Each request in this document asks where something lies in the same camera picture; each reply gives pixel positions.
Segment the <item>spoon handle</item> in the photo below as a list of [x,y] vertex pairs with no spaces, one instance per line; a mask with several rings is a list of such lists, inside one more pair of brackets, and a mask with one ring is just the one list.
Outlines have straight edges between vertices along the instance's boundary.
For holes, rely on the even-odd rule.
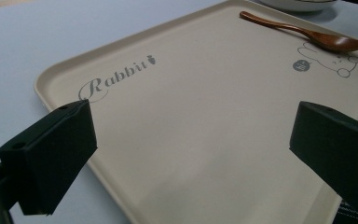
[[291,31],[296,31],[301,33],[302,35],[307,36],[308,38],[312,38],[311,36],[311,32],[309,30],[303,29],[303,28],[299,28],[296,27],[294,25],[290,25],[290,24],[286,24],[286,23],[281,23],[281,22],[276,22],[276,21],[269,21],[260,17],[257,17],[247,11],[242,11],[240,13],[240,17],[243,18],[244,20],[247,21],[252,21],[255,22],[257,24],[260,25],[264,25],[270,28],[281,28],[281,29],[286,29],[286,30],[291,30]]

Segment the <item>white tabletop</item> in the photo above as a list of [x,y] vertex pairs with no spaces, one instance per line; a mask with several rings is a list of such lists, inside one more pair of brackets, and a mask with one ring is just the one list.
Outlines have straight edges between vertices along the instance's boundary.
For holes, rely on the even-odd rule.
[[[219,2],[44,0],[0,7],[0,146],[48,113],[33,86],[45,69]],[[358,38],[358,5],[339,1],[294,15]],[[25,217],[18,205],[10,212],[19,224],[129,223],[88,167],[53,216]]]

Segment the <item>rabbit face print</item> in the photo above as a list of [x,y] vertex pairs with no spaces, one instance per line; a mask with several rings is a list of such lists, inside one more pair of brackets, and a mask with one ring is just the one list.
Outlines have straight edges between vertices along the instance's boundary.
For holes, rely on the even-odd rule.
[[350,54],[336,54],[318,49],[311,43],[304,43],[297,51],[306,58],[316,61],[321,66],[335,71],[341,77],[349,77],[358,64],[358,57]]

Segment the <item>bowl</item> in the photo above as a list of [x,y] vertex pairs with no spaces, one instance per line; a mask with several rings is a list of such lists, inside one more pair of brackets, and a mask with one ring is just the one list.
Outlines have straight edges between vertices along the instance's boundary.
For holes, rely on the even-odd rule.
[[285,11],[318,11],[331,7],[337,0],[260,0],[260,2]]

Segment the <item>wooden spoon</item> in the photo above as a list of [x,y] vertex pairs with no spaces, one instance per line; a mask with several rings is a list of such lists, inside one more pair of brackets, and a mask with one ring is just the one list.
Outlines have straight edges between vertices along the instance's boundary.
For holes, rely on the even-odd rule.
[[299,32],[302,35],[310,39],[310,41],[323,49],[328,49],[335,52],[350,52],[358,50],[358,40],[351,39],[344,36],[327,35],[319,32],[300,28],[291,24],[280,23],[276,21],[269,21],[259,18],[249,12],[242,11],[240,17],[247,21],[252,21],[260,25],[264,25],[271,28],[287,29],[295,32]]

